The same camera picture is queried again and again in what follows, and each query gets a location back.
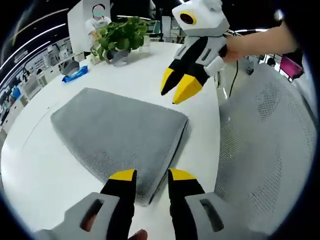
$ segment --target gray mesh chair back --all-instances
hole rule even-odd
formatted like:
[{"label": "gray mesh chair back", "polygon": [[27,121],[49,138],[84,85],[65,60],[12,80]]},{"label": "gray mesh chair back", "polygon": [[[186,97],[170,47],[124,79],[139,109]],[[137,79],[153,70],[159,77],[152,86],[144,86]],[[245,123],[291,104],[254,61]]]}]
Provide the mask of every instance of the gray mesh chair back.
[{"label": "gray mesh chair back", "polygon": [[272,234],[307,180],[316,127],[297,89],[266,64],[220,107],[214,192],[254,231]]}]

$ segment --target black cable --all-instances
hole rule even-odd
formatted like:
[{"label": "black cable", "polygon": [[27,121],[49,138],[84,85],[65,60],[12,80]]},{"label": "black cable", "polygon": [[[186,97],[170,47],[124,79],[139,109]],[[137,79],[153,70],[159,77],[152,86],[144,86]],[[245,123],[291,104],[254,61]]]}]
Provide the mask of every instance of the black cable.
[{"label": "black cable", "polygon": [[230,88],[230,93],[229,93],[229,98],[231,96],[231,92],[232,92],[232,88],[234,87],[234,84],[235,84],[235,80],[237,78],[237,75],[238,75],[238,70],[239,70],[239,63],[238,63],[238,60],[236,61],[236,72],[235,72],[235,76],[234,76],[234,79],[232,81],[232,84],[231,84],[231,88]]}]

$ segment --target round white table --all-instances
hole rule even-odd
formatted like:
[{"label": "round white table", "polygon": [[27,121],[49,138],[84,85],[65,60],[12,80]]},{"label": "round white table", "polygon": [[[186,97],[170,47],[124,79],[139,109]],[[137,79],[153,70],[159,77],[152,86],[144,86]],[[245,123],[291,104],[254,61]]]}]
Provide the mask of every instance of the round white table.
[{"label": "round white table", "polygon": [[[175,168],[195,175],[206,192],[215,187],[220,118],[215,83],[209,79],[196,96],[173,105],[175,89],[160,95],[165,69],[179,44],[153,42],[151,56],[125,66],[102,62],[70,83],[58,76],[45,86],[15,120],[1,152],[5,195],[31,231],[51,229],[64,212],[103,184],[70,153],[55,133],[50,116],[83,88],[94,88],[139,99],[184,113],[189,118],[187,140]],[[135,206],[130,234],[140,229],[149,239],[175,239],[169,213],[168,186],[162,187],[148,207]]]}]

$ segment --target folded gray towel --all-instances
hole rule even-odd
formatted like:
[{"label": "folded gray towel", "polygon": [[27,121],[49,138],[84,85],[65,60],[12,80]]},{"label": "folded gray towel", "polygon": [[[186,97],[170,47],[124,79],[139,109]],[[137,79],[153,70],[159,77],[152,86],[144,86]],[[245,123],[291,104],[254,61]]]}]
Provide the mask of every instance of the folded gray towel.
[{"label": "folded gray towel", "polygon": [[136,169],[136,202],[148,205],[187,126],[184,114],[155,104],[84,88],[51,116],[57,134],[101,182]]}]

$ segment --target potted plant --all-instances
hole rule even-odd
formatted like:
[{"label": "potted plant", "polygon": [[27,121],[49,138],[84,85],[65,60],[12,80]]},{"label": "potted plant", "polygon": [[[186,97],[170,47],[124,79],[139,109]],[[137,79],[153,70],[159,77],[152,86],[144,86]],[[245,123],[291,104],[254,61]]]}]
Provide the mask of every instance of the potted plant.
[{"label": "potted plant", "polygon": [[131,50],[144,45],[144,36],[147,33],[148,21],[139,17],[129,17],[125,23],[111,22],[99,29],[101,38],[91,48],[94,56],[101,60],[119,59],[126,57]]}]

